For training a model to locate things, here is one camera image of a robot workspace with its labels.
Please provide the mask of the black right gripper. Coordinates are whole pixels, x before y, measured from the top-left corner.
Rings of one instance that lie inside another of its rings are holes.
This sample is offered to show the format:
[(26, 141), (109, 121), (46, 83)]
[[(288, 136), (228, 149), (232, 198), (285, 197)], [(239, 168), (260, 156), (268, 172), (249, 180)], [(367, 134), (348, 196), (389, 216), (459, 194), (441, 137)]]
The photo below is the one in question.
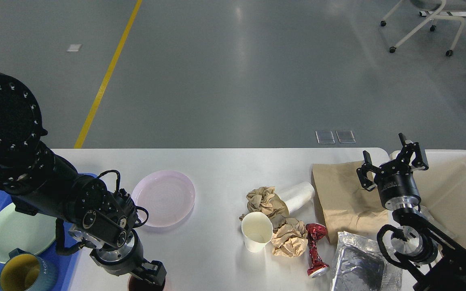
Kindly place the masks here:
[[(425, 150), (419, 143), (407, 139), (403, 133), (399, 133), (399, 139), (402, 149), (394, 161), (374, 166), (370, 153), (364, 150), (364, 162), (356, 170), (361, 186), (369, 192), (377, 186), (381, 205), (390, 211), (420, 204), (421, 197), (412, 171), (429, 169)], [(375, 174), (374, 181), (370, 180), (369, 173)]]

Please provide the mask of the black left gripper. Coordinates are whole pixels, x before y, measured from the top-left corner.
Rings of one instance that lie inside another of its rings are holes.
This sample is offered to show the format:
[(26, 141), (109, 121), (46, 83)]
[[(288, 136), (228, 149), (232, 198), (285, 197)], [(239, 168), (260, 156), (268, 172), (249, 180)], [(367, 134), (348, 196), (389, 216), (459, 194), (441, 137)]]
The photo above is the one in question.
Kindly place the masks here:
[(89, 256), (96, 265), (113, 276), (126, 273), (148, 283), (161, 285), (166, 279), (166, 269), (162, 262), (144, 259), (144, 248), (135, 230), (131, 231), (122, 247), (114, 251), (92, 250)]

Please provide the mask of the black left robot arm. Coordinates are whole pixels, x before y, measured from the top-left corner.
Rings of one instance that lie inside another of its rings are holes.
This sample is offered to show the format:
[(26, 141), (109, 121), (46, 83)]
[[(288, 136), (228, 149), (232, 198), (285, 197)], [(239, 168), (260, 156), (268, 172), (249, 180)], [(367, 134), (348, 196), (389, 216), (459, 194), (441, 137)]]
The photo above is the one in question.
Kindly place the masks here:
[[(166, 268), (148, 261), (136, 228), (144, 225), (132, 197), (120, 187), (118, 170), (93, 177), (78, 173), (41, 141), (48, 134), (32, 91), (0, 72), (0, 190), (11, 195), (17, 212), (57, 219), (56, 252), (69, 256), (87, 247), (96, 265), (113, 276), (130, 274), (162, 291)], [(116, 174), (109, 191), (102, 177)]]

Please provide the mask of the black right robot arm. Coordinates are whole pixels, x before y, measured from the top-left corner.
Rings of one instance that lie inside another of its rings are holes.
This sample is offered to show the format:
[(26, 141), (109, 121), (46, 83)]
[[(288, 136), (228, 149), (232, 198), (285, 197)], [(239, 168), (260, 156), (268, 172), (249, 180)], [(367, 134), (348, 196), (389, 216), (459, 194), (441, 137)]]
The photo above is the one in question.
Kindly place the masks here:
[(388, 263), (406, 270), (415, 291), (466, 291), (466, 249), (421, 213), (421, 197), (413, 177), (428, 170), (424, 149), (399, 134), (402, 148), (396, 158), (375, 166), (363, 151), (356, 173), (361, 186), (378, 190), (383, 208), (399, 226), (386, 224), (377, 233), (379, 250)]

